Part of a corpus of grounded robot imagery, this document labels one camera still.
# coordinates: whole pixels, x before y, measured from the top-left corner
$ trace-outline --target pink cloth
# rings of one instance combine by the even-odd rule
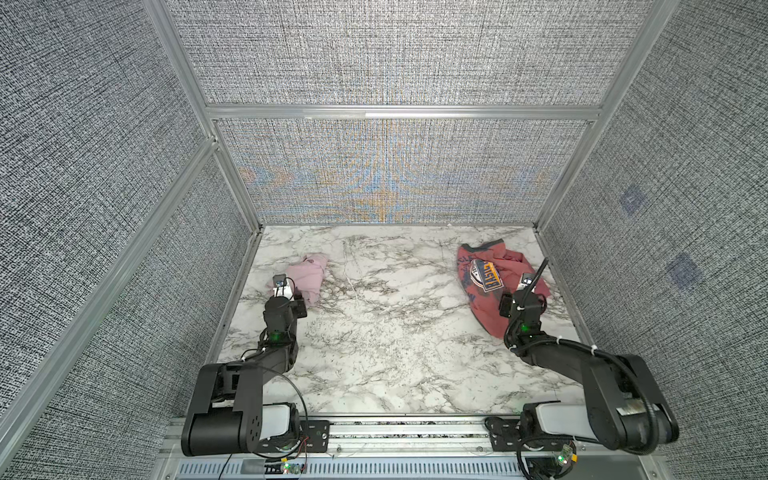
[[[296,288],[304,295],[304,302],[307,306],[317,303],[320,297],[320,285],[326,276],[327,263],[328,258],[325,255],[313,253],[305,255],[301,263],[286,268],[286,276],[293,280],[291,286],[293,286],[293,283],[296,284]],[[271,293],[274,285],[272,282],[269,282],[267,286],[270,288]]]

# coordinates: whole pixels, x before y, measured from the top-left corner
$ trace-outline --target gray panel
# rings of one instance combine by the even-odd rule
[[[146,478],[249,235],[209,160],[2,478]]]
[[[0,414],[201,132],[140,2],[0,15]]]
[[[680,422],[675,478],[764,478],[768,4],[684,0],[544,231],[600,347]]]
[[[529,223],[583,121],[222,120],[267,223]]]
[[[597,104],[651,1],[169,0],[208,99]]]

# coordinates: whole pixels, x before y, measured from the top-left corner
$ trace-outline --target white marble surface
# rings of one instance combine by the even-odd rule
[[[503,238],[534,267],[543,260],[525,227],[268,227],[224,342],[240,357],[264,328],[266,282],[307,253],[329,257],[320,302],[299,319],[299,357],[288,376],[310,412],[519,412],[530,401],[570,399],[581,387],[529,366],[488,335],[458,282],[456,253]],[[578,339],[558,288],[542,323]],[[296,401],[285,380],[264,401]]]

